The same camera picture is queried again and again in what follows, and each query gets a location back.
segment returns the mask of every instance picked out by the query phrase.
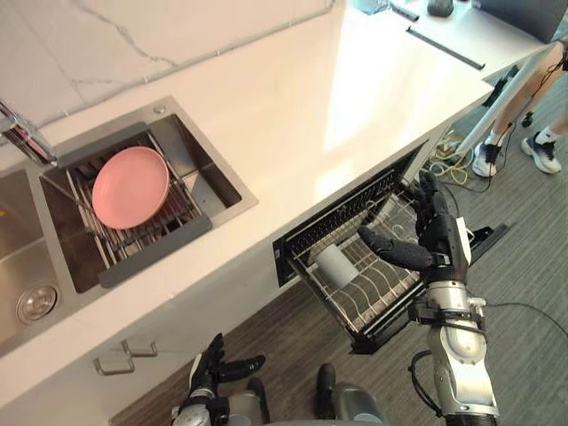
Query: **wire rack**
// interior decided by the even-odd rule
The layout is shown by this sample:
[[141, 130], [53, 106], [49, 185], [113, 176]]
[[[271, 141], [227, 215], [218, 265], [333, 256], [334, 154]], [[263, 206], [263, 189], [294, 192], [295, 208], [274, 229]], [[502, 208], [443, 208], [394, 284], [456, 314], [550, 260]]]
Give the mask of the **wire rack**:
[[[357, 229], [365, 222], [371, 229], [390, 238], [417, 242], [416, 215], [411, 204], [403, 193], [387, 193], [378, 201], [367, 201], [367, 208], [352, 219], [302, 252], [293, 252], [316, 293], [353, 333], [372, 327], [419, 278], [416, 272], [388, 264], [372, 253], [360, 239]], [[338, 245], [359, 271], [359, 275], [344, 288], [336, 288], [330, 283], [313, 262], [314, 257], [332, 243]]]
[[[103, 225], [95, 215], [92, 207], [92, 188], [99, 171], [106, 162], [121, 150], [131, 146], [151, 147], [164, 158], [170, 172], [170, 189], [162, 208], [152, 218], [142, 225], [117, 230]], [[127, 146], [67, 169], [66, 174], [83, 225], [89, 233], [93, 234], [95, 244], [107, 269], [202, 214], [184, 182], [149, 132], [139, 135]]]

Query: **person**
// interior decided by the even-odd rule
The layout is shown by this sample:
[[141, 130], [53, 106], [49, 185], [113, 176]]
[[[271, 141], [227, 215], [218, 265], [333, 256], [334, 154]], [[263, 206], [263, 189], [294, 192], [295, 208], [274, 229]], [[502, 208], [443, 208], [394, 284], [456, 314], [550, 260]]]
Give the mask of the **person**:
[[[495, 166], [512, 121], [535, 107], [563, 73], [563, 60], [568, 52], [568, 36], [554, 43], [552, 51], [543, 60], [542, 66], [534, 73], [513, 99], [503, 108], [495, 120], [491, 132], [484, 142], [474, 149], [474, 161], [471, 168], [483, 178], [489, 178], [497, 172]], [[563, 111], [545, 129], [537, 131], [530, 138], [521, 142], [521, 149], [534, 160], [536, 167], [544, 173], [557, 173], [562, 165], [554, 154], [555, 143], [560, 136], [568, 133], [568, 111], [566, 104]]]

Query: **robotic arm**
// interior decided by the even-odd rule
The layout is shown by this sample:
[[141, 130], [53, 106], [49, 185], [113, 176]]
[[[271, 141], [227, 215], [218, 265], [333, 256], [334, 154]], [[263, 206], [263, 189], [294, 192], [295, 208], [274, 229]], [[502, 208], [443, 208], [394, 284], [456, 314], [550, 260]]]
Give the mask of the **robotic arm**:
[[249, 377], [263, 366], [266, 358], [258, 355], [224, 362], [223, 347], [223, 335], [218, 334], [195, 358], [188, 396], [181, 406], [173, 408], [172, 426], [218, 426], [229, 422], [229, 399], [219, 397], [219, 384]]
[[427, 295], [410, 313], [431, 327], [428, 345], [446, 424], [493, 426], [499, 411], [485, 369], [485, 300], [466, 292], [471, 252], [465, 222], [449, 214], [432, 173], [421, 172], [416, 200], [419, 245], [387, 239], [365, 226], [359, 235], [385, 261], [421, 273]]

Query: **cabinet handle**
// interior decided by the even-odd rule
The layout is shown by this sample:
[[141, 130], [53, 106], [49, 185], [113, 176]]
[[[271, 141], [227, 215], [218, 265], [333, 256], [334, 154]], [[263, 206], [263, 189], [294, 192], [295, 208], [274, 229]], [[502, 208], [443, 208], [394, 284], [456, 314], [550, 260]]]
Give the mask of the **cabinet handle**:
[[150, 343], [150, 351], [133, 351], [125, 340], [121, 341], [121, 345], [122, 350], [129, 358], [155, 358], [158, 356], [156, 342]]
[[134, 370], [136, 368], [134, 367], [134, 362], [132, 361], [132, 357], [128, 357], [127, 362], [128, 362], [128, 368], [119, 368], [119, 369], [116, 369], [116, 370], [105, 370], [100, 365], [100, 359], [95, 358], [92, 361], [92, 363], [95, 365], [95, 370], [97, 370], [97, 373], [99, 373], [100, 375], [128, 375], [130, 373], [134, 373]]

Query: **metal grate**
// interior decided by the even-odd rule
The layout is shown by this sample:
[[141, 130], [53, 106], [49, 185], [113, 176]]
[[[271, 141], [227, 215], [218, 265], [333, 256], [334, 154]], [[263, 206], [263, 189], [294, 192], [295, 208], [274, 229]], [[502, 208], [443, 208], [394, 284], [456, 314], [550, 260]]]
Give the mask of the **metal grate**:
[[[416, 272], [398, 268], [377, 257], [357, 234], [357, 229], [366, 221], [367, 226], [386, 236], [417, 242], [416, 217], [411, 203], [402, 193], [387, 193], [378, 201], [367, 201], [366, 209], [309, 248], [299, 253], [291, 250], [294, 260], [315, 286], [316, 293], [352, 333], [372, 327], [418, 281]], [[341, 289], [334, 287], [313, 262], [322, 249], [339, 241], [342, 241], [339, 248], [359, 271], [359, 276]]]
[[[131, 146], [151, 147], [164, 158], [170, 171], [170, 189], [166, 201], [156, 215], [142, 225], [126, 230], [116, 230], [103, 225], [97, 219], [92, 207], [92, 188], [99, 171], [106, 162], [118, 152]], [[139, 135], [131, 144], [121, 149], [105, 153], [67, 169], [66, 174], [83, 225], [89, 233], [93, 234], [107, 269], [201, 216], [201, 211], [193, 201], [183, 180], [149, 132]]]
[[288, 249], [299, 256], [310, 253], [310, 259], [313, 259], [329, 244], [339, 243], [353, 235], [368, 213], [381, 207], [381, 201], [385, 200], [384, 194], [395, 185], [396, 178], [395, 170], [389, 170], [360, 188], [339, 206], [287, 236]]

